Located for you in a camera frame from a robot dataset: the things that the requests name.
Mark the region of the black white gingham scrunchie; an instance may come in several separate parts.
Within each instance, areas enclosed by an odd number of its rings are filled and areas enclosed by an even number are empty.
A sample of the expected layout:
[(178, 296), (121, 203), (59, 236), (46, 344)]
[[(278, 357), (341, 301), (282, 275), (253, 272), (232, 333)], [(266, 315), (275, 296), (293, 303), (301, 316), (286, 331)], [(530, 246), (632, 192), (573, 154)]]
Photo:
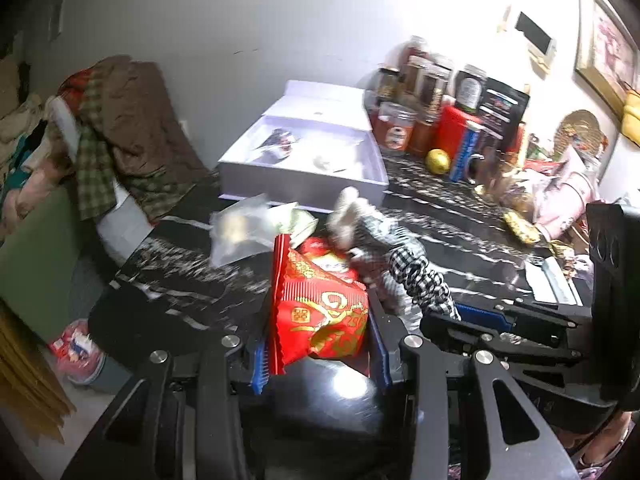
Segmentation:
[(450, 288), (419, 237), (382, 214), (356, 188), (341, 190), (326, 228), (331, 243), (374, 288), (385, 311), (408, 330), (417, 330), (426, 312), (460, 320)]

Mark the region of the red gold snack packet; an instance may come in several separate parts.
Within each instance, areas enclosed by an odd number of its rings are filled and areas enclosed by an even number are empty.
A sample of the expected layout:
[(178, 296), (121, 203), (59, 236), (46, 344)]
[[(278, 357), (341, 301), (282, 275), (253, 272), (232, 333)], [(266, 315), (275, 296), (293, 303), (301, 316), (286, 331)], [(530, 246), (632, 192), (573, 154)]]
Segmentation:
[(291, 247), (288, 234), (274, 239), (268, 328), (269, 373), (312, 356), (356, 356), (364, 341), (369, 297), (363, 284), (347, 283)]

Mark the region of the black printed snack bag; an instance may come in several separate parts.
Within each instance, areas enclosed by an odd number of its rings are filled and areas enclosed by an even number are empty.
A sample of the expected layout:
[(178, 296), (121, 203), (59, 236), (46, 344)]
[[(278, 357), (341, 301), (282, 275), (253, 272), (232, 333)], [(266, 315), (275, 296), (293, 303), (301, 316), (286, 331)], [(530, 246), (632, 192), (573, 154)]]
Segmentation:
[(497, 79), (486, 79), (476, 114), (486, 128), (501, 136), (499, 151), (506, 152), (515, 140), (528, 102), (527, 93)]

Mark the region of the blue white tube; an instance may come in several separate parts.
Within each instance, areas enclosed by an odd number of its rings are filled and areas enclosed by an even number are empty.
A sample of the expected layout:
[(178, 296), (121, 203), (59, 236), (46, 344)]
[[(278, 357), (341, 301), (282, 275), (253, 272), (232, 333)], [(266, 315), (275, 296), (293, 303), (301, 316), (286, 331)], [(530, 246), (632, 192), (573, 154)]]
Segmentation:
[(472, 122), (472, 120), (466, 122), (464, 135), (462, 136), (456, 157), (451, 163), (449, 173), (449, 180), (451, 182), (458, 182), (462, 179), (466, 163), (473, 154), (475, 144), (482, 129), (483, 127), (478, 122)]

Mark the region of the red plastic bottle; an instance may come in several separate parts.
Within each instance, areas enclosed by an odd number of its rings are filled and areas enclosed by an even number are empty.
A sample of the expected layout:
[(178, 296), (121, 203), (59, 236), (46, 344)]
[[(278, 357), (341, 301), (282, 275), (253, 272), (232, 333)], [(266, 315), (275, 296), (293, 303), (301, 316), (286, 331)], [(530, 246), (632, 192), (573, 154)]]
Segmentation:
[(467, 122), (477, 122), (479, 124), (480, 118), (466, 114), (463, 110), (458, 110), (453, 105), (445, 106), (436, 126), (432, 148), (443, 150), (450, 160), (454, 160), (464, 136)]

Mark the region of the clear bag with snacks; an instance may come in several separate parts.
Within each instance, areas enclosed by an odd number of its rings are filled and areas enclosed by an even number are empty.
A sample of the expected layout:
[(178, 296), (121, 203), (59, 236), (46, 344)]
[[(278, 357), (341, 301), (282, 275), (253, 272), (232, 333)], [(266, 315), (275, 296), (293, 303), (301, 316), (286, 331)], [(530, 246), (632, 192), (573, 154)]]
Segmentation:
[(221, 268), (271, 252), (280, 234), (288, 234), (296, 248), (311, 236), (317, 224), (318, 219), (299, 209), (298, 203), (271, 206), (265, 194), (244, 198), (210, 217), (210, 265)]

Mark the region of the dark jar white label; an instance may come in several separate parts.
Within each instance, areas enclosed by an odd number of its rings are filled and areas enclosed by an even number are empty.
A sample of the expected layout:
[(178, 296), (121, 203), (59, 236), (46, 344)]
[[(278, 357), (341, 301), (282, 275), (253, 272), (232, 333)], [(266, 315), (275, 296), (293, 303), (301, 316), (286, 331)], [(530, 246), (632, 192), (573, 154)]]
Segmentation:
[(484, 70), (466, 64), (454, 80), (454, 106), (466, 114), (475, 115), (482, 97), (487, 75)]

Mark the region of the clear jar orange label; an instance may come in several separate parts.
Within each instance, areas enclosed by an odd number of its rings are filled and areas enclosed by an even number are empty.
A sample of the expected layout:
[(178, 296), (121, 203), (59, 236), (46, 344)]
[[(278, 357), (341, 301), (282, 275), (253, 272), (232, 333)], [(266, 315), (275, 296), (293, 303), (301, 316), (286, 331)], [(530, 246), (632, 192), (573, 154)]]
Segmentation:
[(383, 102), (378, 109), (373, 130), (375, 140), (384, 148), (403, 152), (409, 144), (415, 123), (415, 110), (394, 102)]

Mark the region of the green plaid cloth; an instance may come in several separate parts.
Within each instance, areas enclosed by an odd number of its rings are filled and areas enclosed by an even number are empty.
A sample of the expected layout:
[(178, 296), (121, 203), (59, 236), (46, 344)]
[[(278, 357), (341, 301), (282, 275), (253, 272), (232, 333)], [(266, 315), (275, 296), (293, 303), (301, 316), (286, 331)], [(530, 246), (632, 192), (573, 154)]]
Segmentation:
[(120, 174), (110, 144), (102, 134), (100, 90), (101, 83), (93, 66), (88, 71), (76, 114), (79, 144), (75, 166), (80, 218), (99, 219), (113, 210), (117, 203), (114, 184), (119, 183), (146, 218), (154, 222), (167, 214), (198, 182), (175, 184), (162, 176), (130, 178)]

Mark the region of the tall clear jar brown contents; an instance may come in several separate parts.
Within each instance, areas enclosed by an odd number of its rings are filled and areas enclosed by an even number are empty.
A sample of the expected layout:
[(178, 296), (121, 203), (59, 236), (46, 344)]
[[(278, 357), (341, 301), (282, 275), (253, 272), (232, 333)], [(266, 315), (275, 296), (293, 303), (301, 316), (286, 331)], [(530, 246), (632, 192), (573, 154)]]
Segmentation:
[(405, 92), (412, 96), (419, 95), (421, 77), (431, 64), (428, 58), (421, 58), (419, 55), (409, 56), (405, 69)]

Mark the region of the white flower in clear bag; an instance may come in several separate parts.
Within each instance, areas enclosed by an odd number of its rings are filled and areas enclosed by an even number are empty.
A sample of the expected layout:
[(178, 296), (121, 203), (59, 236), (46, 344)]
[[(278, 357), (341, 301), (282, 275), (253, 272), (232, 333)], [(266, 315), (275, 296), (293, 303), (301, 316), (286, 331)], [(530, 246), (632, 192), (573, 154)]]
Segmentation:
[(314, 158), (314, 166), (329, 174), (345, 171), (351, 164), (349, 157), (342, 153), (320, 153)]

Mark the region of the white open gift box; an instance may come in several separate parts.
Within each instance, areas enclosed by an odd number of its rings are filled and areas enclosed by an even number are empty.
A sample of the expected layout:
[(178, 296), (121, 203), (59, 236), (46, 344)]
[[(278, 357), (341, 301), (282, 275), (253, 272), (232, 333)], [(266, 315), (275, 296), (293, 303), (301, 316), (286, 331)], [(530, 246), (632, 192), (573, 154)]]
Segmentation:
[[(388, 177), (364, 107), (363, 89), (290, 80), (283, 96), (218, 160), (220, 194), (239, 200), (265, 194), (277, 204), (298, 203), (310, 210), (331, 211), (343, 188), (352, 186), (371, 204), (382, 204)], [(296, 137), (282, 162), (259, 159), (256, 148), (275, 128)], [(342, 153), (352, 162), (337, 174), (319, 170), (320, 153)]]

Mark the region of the brown quilted blanket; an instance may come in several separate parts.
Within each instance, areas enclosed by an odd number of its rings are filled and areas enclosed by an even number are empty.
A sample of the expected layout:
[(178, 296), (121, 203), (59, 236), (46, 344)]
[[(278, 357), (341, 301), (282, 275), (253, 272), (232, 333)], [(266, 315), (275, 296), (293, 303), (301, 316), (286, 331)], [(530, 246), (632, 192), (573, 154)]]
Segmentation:
[(96, 64), (94, 74), (101, 83), (102, 134), (120, 174), (162, 176), (175, 184), (206, 176), (179, 124), (160, 66), (117, 55)]

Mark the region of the silver purple snack packet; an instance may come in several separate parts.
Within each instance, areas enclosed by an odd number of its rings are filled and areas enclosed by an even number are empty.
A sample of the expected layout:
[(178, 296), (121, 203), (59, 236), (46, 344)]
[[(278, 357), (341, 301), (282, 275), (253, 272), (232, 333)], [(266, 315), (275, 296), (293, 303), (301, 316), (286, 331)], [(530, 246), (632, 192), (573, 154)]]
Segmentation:
[(255, 153), (259, 159), (265, 159), (267, 162), (282, 162), (291, 155), (295, 143), (296, 137), (290, 130), (275, 128), (256, 148)]

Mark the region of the small wooden picture frame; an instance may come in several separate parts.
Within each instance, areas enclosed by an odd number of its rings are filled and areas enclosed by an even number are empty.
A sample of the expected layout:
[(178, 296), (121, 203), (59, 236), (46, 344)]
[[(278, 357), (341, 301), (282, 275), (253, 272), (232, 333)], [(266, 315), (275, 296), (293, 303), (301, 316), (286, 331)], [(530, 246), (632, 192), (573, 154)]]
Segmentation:
[(542, 72), (548, 74), (555, 57), (555, 40), (518, 6), (508, 6), (504, 12), (505, 30), (514, 30), (524, 38), (529, 58)]

